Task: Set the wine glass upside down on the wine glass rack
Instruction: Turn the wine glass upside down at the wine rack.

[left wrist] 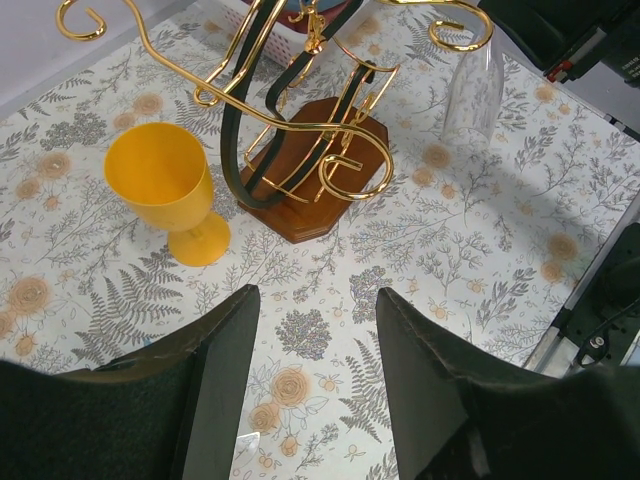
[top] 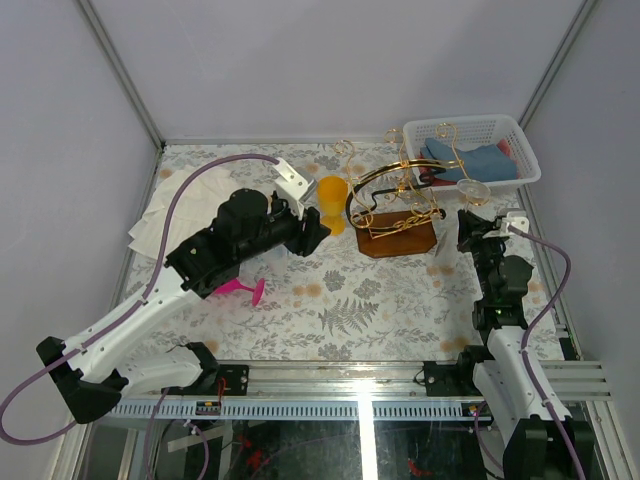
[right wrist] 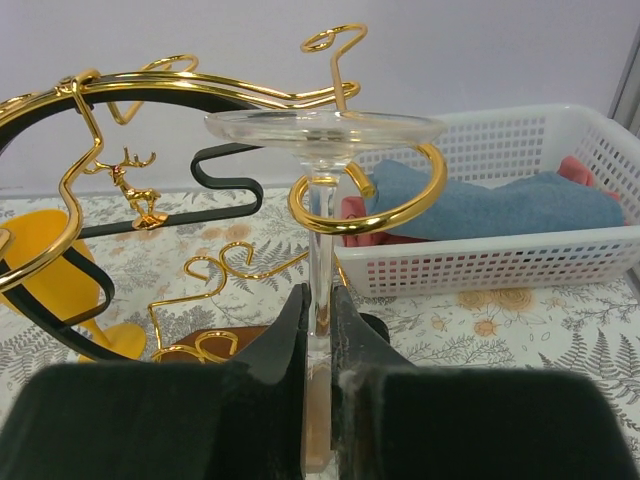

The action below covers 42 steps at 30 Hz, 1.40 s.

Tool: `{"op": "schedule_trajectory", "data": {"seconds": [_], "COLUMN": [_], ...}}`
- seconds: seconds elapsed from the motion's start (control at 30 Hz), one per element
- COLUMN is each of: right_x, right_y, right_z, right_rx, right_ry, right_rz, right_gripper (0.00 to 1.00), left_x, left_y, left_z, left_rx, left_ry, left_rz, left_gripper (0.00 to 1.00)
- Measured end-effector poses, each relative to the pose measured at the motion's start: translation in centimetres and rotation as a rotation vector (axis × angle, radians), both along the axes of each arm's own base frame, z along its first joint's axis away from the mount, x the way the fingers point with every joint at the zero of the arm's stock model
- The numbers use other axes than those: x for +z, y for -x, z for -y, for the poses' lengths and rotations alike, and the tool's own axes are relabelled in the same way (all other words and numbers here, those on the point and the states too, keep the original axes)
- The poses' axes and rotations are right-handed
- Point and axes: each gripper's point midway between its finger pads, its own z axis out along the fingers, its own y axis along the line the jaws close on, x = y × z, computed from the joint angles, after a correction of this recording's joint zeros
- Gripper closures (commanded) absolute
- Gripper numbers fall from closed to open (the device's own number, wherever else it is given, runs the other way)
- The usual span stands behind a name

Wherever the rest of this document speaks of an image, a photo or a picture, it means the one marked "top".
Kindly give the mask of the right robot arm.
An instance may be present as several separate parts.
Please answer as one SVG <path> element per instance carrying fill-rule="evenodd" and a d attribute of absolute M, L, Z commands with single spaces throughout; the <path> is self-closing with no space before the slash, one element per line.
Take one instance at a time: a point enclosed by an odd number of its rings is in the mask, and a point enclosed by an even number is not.
<path fill-rule="evenodd" d="M 457 218 L 457 249 L 471 255 L 482 293 L 472 312 L 482 342 L 460 354 L 457 385 L 483 396 L 504 444 L 504 478 L 586 479 L 595 436 L 563 405 L 529 346 L 538 322 L 526 320 L 523 299 L 533 267 L 506 252 L 509 236 L 527 237 L 527 219 L 509 212 L 486 220 L 465 209 Z"/>

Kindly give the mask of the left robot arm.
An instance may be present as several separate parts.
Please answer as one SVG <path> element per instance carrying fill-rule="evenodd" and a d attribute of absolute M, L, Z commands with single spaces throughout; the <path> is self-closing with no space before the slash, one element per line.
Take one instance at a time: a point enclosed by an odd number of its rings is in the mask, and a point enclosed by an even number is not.
<path fill-rule="evenodd" d="M 37 346 L 74 420 L 91 423 L 127 396 L 164 388 L 216 392 L 220 366 L 201 342 L 138 360 L 128 356 L 165 320 L 236 279 L 243 262 L 279 246 L 306 257 L 329 234 L 314 207 L 297 215 L 277 196 L 234 192 L 210 226 L 167 255 L 150 289 L 141 288 L 85 331 L 66 340 L 48 337 Z"/>

